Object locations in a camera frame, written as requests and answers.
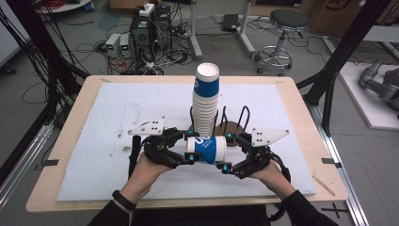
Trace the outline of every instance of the metal bracket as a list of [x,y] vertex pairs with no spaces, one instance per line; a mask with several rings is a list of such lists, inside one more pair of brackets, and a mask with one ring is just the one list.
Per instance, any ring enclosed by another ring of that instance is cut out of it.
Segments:
[[129,130],[128,135],[148,135],[148,136],[160,136],[164,131],[165,116],[157,121],[149,121],[140,125],[139,127]]
[[287,136],[290,133],[289,130],[275,130],[275,129],[252,129],[252,147],[262,147],[270,145],[279,139]]

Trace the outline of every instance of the sleeve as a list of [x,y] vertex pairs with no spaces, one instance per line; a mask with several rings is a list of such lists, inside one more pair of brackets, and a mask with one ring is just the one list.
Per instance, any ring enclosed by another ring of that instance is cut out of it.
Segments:
[[129,214],[110,201],[88,224],[88,226],[124,226],[129,221]]
[[282,205],[296,226],[338,226],[332,219],[319,213],[298,190],[282,201]]

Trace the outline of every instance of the wrist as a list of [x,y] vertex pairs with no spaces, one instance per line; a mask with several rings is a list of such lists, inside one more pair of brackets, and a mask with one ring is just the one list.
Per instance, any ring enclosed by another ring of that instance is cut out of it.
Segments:
[[136,209],[136,204],[126,199],[123,194],[120,193],[119,190],[115,190],[112,193],[112,197],[114,198],[114,203],[118,205],[121,209],[123,209],[126,213],[133,211]]
[[286,199],[295,192],[295,188],[282,175],[273,178],[261,179],[261,182],[266,185],[269,190],[276,193],[281,200]]
[[130,201],[131,203],[137,204],[138,201],[141,200],[141,198],[143,198],[143,196],[145,194],[143,194],[144,192],[136,189],[136,188],[130,188],[130,187],[124,187],[123,189],[120,190],[120,194],[125,197],[128,201]]

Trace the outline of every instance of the floor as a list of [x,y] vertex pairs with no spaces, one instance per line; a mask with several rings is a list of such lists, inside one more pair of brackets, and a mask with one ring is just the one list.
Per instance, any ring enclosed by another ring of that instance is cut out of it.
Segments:
[[[104,58],[89,50],[91,45],[100,40],[106,40],[114,32],[127,32],[130,25],[128,13],[116,13],[102,7],[94,12],[77,9],[73,12],[57,14],[60,30],[69,47],[81,61],[81,64],[91,74],[105,74]],[[219,22],[221,16],[215,16]],[[202,29],[198,34],[222,33],[212,17],[197,19],[198,27]],[[266,29],[252,27],[247,29],[249,40],[255,49],[265,45],[274,45],[278,37]],[[296,82],[302,81],[318,73],[329,53],[318,36],[304,31],[305,39],[290,39],[284,47],[294,56],[294,67],[286,71],[285,75]],[[265,68],[263,74],[257,74],[257,64],[249,58],[245,48],[236,35],[199,35],[199,45],[203,52],[201,61],[194,60],[187,65],[173,65],[164,69],[165,74],[191,75],[201,62],[213,62],[222,76],[229,75],[277,75],[279,70]],[[60,41],[55,38],[58,48],[65,50]],[[378,56],[383,56],[388,62],[398,64],[392,56],[376,42],[364,42],[350,59],[354,63],[371,62]],[[17,54],[11,61],[17,69],[15,74],[0,74],[0,164],[3,164],[13,151],[33,120],[44,107],[44,85],[33,73],[29,60],[23,53]],[[309,88],[301,90],[306,93]],[[359,111],[348,95],[342,81],[338,78],[334,92],[331,113],[331,134],[339,151],[343,165],[349,175],[351,183],[358,195],[361,207],[367,217],[369,225],[397,225],[399,222],[399,198],[395,196],[399,189],[397,160],[399,159],[399,131],[375,130],[366,125]],[[35,167],[45,158],[45,151],[49,150],[56,139],[59,129],[55,129],[51,138],[42,149],[31,169],[24,176],[6,206],[0,212],[2,225],[82,225],[87,224],[98,211],[63,212],[32,214],[28,213],[24,205],[40,176],[40,170]],[[320,202],[314,204],[317,209],[334,219],[340,225],[354,225],[347,213],[344,202]],[[268,206],[273,213],[273,206]],[[273,223],[273,225],[289,225],[287,217]]]

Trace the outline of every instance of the stool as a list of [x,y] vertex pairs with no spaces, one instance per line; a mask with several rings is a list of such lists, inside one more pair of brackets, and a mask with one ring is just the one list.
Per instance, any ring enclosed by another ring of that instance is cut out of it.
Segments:
[[283,76],[284,68],[291,69],[293,67],[293,57],[282,48],[285,36],[288,32],[298,32],[302,37],[299,32],[308,25],[308,17],[295,10],[276,9],[271,12],[269,21],[273,26],[282,30],[282,34],[277,46],[266,46],[256,53],[255,60],[259,61],[257,73],[263,73],[262,66],[267,63],[281,67],[279,76]]

